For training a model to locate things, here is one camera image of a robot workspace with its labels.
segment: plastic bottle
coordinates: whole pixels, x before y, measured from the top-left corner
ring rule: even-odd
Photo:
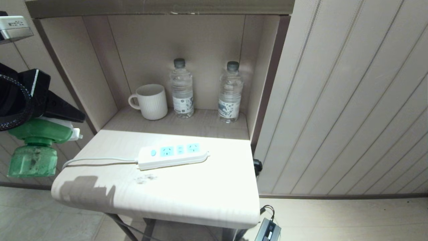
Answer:
[[[189,118],[194,112],[192,74],[184,59],[174,59],[174,67],[170,74],[174,111],[178,118]]]
[[[233,123],[238,119],[243,86],[239,75],[239,63],[229,61],[226,72],[220,78],[218,115],[221,121]]]

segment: white countertop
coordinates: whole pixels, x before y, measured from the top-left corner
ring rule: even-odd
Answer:
[[[147,171],[116,160],[77,161],[55,179],[52,196],[67,206],[135,218],[233,229],[258,223],[249,140],[101,130],[76,158],[135,158],[142,146],[171,142],[198,142],[211,156],[202,163]]]

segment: white mug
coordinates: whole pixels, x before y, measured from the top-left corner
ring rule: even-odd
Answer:
[[[138,105],[132,103],[132,98],[138,99]],[[146,84],[128,98],[129,105],[137,110],[147,120],[159,120],[168,113],[165,88],[160,84]]]

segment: tile floor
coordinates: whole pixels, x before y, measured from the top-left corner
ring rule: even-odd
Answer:
[[[380,200],[260,199],[275,208],[281,240],[428,240],[428,198]],[[143,220],[121,216],[144,231]],[[265,212],[261,220],[270,218]],[[259,225],[243,240],[252,241]],[[221,229],[158,220],[163,241],[219,241]],[[1,241],[129,241],[107,216],[63,206],[49,191],[0,187]]]

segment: sticker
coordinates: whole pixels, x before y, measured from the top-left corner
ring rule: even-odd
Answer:
[[[174,102],[174,110],[177,114],[186,114],[193,111],[193,96],[183,99],[172,97],[172,102]]]
[[[239,104],[241,99],[239,98],[236,103],[227,103],[222,100],[218,100],[218,113],[221,117],[235,119],[239,115]]]

